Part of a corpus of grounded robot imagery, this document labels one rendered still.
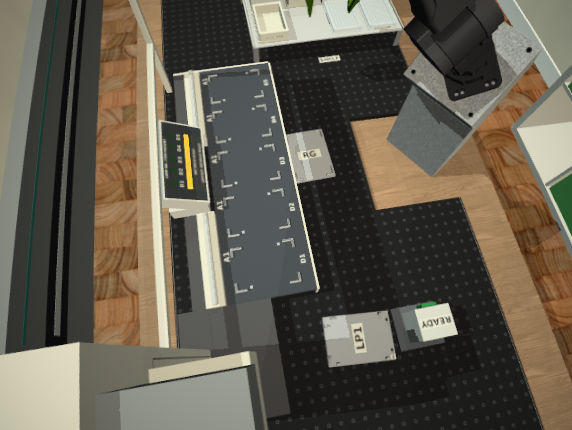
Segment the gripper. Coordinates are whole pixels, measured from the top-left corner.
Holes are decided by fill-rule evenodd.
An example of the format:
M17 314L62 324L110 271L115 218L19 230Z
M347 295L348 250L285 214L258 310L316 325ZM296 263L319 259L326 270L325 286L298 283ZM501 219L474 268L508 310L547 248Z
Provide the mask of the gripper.
M313 8L313 2L314 0L305 0L307 3L307 10L309 12L309 17L311 17L312 14L312 8ZM352 11L352 9L355 7L355 5L359 2L360 0L348 0L348 5L347 5L347 11L348 13L350 13Z

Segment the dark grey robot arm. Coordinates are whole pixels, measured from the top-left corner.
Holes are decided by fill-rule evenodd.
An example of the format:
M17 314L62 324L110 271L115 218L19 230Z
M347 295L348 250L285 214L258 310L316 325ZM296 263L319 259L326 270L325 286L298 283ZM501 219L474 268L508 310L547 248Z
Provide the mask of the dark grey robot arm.
M505 18L495 0L409 0L409 3L415 17L403 30L443 76L447 73L444 80L450 100L500 87L502 77L491 34Z

